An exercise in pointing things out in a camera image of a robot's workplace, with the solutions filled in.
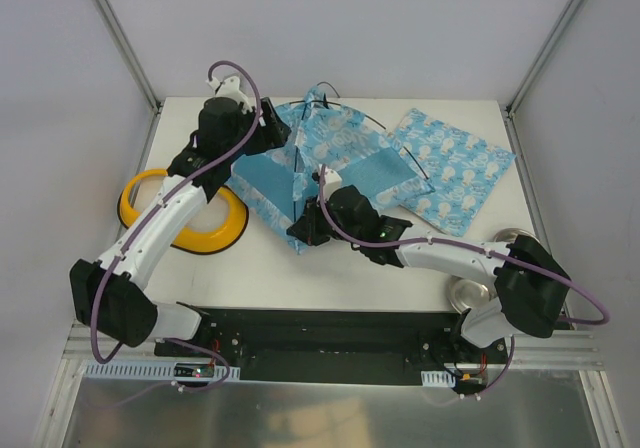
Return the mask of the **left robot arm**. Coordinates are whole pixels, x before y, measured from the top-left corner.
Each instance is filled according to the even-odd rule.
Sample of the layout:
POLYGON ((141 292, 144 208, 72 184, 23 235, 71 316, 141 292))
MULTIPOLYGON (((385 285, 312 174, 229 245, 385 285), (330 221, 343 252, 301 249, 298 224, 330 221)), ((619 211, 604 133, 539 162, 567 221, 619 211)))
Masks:
POLYGON ((151 204, 97 260, 79 259, 71 267, 76 319, 120 345, 176 338, 188 356, 204 355, 212 335, 201 326, 201 315, 179 304, 154 303, 144 290, 179 233, 227 183, 233 163, 283 147, 290 132, 267 97, 255 108, 229 95, 205 101, 197 129, 151 204))

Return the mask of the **blue snowman tent mat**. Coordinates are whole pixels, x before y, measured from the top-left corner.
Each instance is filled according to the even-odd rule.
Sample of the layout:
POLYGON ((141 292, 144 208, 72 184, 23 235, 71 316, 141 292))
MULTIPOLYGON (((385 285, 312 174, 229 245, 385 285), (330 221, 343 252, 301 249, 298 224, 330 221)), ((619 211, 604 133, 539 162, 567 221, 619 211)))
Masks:
MULTIPOLYGON (((440 231, 461 237, 507 172, 515 154, 474 133, 433 118, 415 108, 387 135, 398 151, 404 145, 430 177, 431 193, 418 194, 403 207, 440 231)), ((418 173, 410 157, 398 151, 418 173)), ((425 180, 418 173, 421 181, 425 180)))

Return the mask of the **blue snowman pet tent fabric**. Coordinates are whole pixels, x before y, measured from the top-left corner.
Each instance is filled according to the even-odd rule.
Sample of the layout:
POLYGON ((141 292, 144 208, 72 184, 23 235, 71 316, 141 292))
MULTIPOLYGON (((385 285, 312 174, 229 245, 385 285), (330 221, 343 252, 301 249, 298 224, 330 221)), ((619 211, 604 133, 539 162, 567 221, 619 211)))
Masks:
POLYGON ((301 218, 306 200, 317 196, 313 175, 321 168, 337 174, 343 186, 355 186, 378 211, 434 191, 426 172, 391 135, 374 127, 366 113, 328 101, 318 85, 275 112, 291 129, 287 142, 238 159, 227 185, 298 254, 307 246, 286 231, 301 218))

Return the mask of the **black tent pole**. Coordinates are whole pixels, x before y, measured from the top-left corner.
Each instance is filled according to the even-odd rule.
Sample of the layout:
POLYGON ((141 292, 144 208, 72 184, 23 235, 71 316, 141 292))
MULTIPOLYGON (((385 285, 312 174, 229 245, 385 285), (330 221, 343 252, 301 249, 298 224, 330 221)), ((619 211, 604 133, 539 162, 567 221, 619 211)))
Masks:
MULTIPOLYGON (((339 102, 335 102, 335 101, 328 101, 328 100, 324 100, 324 101, 323 100, 305 101, 304 99, 300 99, 300 100, 287 101, 285 103, 288 103, 288 104, 291 104, 291 105, 303 104, 305 106, 317 103, 317 104, 320 104, 320 105, 322 105, 324 107, 337 106, 337 107, 344 108, 344 109, 352 108, 352 107, 350 107, 348 105, 345 105, 345 104, 342 104, 342 103, 339 103, 339 102)), ((375 123, 378 127, 380 127, 385 132, 385 134, 391 133, 387 129, 387 127, 385 125, 383 125, 381 122, 379 122, 377 119, 373 118, 372 116, 370 116, 369 114, 366 114, 366 113, 364 113, 364 116, 365 116, 366 119, 368 119, 369 121, 375 123)), ((400 150, 403 150, 410 157, 410 159, 413 161, 414 165, 418 168, 418 170, 419 170, 418 173, 420 173, 425 180, 430 181, 429 175, 422 168, 422 166, 420 165, 418 159, 413 155, 413 153, 408 148, 406 148, 404 145, 402 145, 402 146, 400 146, 398 148, 398 151, 400 151, 400 150)))
POLYGON ((293 199, 293 215, 294 219, 298 218, 298 204, 302 200, 302 195, 304 194, 304 188, 302 187, 302 183, 305 180, 305 163, 300 154, 300 149, 298 145, 298 137, 302 134, 302 125, 305 119, 307 118, 307 111, 313 106, 314 103, 319 103, 325 107, 329 106, 329 101, 327 98, 327 91, 331 91, 337 98, 340 98, 341 95, 339 91, 335 88, 335 86, 326 81, 322 80, 317 82, 309 91, 304 95, 304 97, 299 101, 299 105, 301 106, 300 118, 298 121, 296 137, 294 139, 294 164, 293 164, 293 173, 294 173, 294 199, 293 199))

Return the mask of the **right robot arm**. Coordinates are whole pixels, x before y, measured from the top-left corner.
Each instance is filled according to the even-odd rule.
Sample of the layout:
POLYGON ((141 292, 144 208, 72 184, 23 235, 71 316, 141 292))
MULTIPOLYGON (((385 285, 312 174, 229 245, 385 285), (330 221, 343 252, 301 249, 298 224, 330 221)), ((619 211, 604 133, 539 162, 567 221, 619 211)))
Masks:
POLYGON ((309 198, 287 233, 308 246, 343 240, 379 265, 435 270, 493 288, 493 299, 463 311, 450 337, 451 353, 461 362, 473 362, 500 338, 550 337, 568 293, 567 273, 530 236, 462 241, 378 213, 353 186, 326 201, 309 198))

